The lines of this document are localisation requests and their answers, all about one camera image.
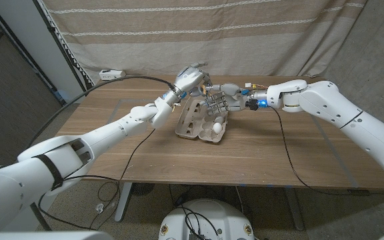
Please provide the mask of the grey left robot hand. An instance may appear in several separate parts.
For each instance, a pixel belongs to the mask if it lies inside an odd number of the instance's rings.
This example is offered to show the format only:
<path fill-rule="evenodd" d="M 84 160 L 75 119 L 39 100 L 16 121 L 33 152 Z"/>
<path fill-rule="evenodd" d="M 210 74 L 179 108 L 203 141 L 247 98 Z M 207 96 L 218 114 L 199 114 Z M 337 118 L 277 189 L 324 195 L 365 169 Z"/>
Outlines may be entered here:
<path fill-rule="evenodd" d="M 211 85 L 209 74 L 200 69 L 206 65 L 207 63 L 192 63 L 179 72 L 173 84 L 175 87 L 173 92 L 178 98 L 182 99 L 186 93 L 191 97 L 204 95 L 201 82 L 203 81 L 204 86 Z"/>

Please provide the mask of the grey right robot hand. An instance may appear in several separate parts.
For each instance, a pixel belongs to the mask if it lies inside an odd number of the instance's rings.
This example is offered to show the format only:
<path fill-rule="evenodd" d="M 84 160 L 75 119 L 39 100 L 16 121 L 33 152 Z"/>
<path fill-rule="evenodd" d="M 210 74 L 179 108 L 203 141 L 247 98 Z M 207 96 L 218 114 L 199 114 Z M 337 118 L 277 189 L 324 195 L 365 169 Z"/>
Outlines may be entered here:
<path fill-rule="evenodd" d="M 217 115 L 225 111 L 241 111 L 246 108 L 246 96 L 238 85 L 225 83 L 222 85 L 212 85 L 205 88 L 207 92 L 215 91 L 215 94 L 205 99 L 208 115 Z"/>

